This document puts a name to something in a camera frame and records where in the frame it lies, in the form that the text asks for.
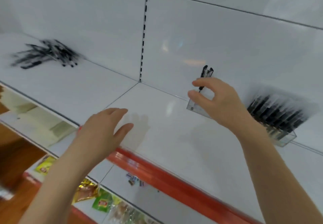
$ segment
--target hand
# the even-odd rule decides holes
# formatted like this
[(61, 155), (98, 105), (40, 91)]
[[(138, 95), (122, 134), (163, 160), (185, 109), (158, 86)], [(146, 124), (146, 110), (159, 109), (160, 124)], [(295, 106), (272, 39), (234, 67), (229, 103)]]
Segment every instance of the hand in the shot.
[(114, 134), (116, 125), (127, 112), (125, 108), (108, 108), (92, 115), (65, 154), (72, 157), (75, 164), (91, 170), (112, 153), (133, 128), (133, 124), (128, 123)]
[(188, 97), (200, 105), (220, 125), (235, 130), (246, 121), (253, 120), (233, 87), (217, 78), (199, 78), (192, 82), (195, 87), (205, 86), (214, 92), (212, 100), (197, 91), (189, 91)]

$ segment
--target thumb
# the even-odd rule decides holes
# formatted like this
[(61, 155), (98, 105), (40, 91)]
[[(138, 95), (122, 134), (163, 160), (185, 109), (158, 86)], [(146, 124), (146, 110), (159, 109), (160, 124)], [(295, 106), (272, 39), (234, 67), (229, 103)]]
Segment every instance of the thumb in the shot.
[(200, 105), (200, 107), (203, 108), (206, 112), (213, 104), (211, 100), (207, 99), (204, 95), (197, 91), (189, 91), (187, 95), (193, 102)]
[(124, 124), (118, 131), (114, 134), (115, 140), (120, 144), (124, 137), (128, 134), (129, 131), (133, 128), (132, 123)]

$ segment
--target left hand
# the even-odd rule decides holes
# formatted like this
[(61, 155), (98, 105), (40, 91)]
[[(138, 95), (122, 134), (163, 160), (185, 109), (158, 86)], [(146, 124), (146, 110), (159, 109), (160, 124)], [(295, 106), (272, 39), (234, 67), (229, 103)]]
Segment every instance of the left hand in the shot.
[(116, 125), (128, 109), (108, 108), (92, 115), (78, 132), (65, 154), (73, 162), (91, 170), (120, 145), (133, 128), (132, 123), (123, 125), (115, 134)]

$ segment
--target forearm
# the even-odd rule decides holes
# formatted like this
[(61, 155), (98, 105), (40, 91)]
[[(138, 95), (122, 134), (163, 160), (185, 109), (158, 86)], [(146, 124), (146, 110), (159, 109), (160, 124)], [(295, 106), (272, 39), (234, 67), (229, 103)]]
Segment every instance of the forearm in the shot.
[(252, 118), (242, 127), (233, 132), (241, 143), (266, 223), (323, 223), (321, 213), (285, 165), (265, 128)]
[(63, 155), (52, 165), (42, 187), (19, 224), (56, 224), (66, 221), (77, 186), (87, 175), (77, 162)]

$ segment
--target finger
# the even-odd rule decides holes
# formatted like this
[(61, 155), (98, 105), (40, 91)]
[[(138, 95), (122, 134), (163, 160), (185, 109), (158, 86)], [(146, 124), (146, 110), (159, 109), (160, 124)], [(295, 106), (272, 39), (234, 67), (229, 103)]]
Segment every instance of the finger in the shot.
[(104, 112), (107, 115), (110, 115), (111, 113), (113, 113), (117, 109), (119, 109), (119, 108), (111, 107), (111, 108), (103, 110), (102, 112)]
[(194, 80), (192, 84), (195, 87), (205, 86), (215, 93), (218, 85), (222, 82), (222, 80), (217, 78), (199, 78), (197, 80)]
[(123, 141), (124, 137), (128, 134), (129, 131), (133, 128), (132, 123), (123, 125), (118, 131), (114, 134), (115, 140), (118, 145)]
[(128, 112), (128, 109), (126, 108), (121, 108), (115, 110), (113, 113), (111, 113), (111, 121), (114, 126), (117, 126), (119, 121), (122, 119), (122, 117)]
[(212, 106), (212, 101), (207, 99), (201, 93), (197, 91), (189, 91), (187, 93), (188, 97), (195, 103), (199, 104), (205, 111)]

